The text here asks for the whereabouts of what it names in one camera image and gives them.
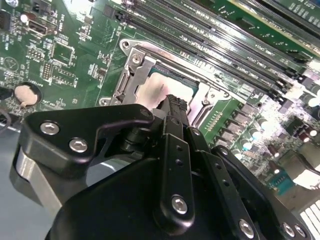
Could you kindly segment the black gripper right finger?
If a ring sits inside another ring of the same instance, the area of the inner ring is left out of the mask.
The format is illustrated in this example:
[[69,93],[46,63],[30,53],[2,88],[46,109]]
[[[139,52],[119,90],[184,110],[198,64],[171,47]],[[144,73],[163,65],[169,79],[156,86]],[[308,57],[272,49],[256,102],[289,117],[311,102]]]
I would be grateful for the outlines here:
[[195,221],[183,240],[310,240],[312,235],[260,181],[223,146],[209,148],[189,125],[179,101],[190,146]]

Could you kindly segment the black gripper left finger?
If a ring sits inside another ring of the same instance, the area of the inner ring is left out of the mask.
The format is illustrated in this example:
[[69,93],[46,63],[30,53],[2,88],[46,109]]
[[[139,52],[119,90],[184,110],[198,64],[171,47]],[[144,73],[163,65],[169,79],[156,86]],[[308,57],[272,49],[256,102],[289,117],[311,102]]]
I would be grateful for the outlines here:
[[180,99],[36,112],[22,124],[14,169],[17,188],[35,196],[54,219],[75,195],[148,157],[164,134],[184,136]]

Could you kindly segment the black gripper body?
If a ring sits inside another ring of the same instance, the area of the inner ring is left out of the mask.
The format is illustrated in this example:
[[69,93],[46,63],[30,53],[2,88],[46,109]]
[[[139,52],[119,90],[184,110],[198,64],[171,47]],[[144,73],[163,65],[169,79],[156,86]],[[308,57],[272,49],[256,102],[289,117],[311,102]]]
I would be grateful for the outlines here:
[[76,194],[48,240],[182,240],[195,222],[191,148],[164,134],[148,157]]

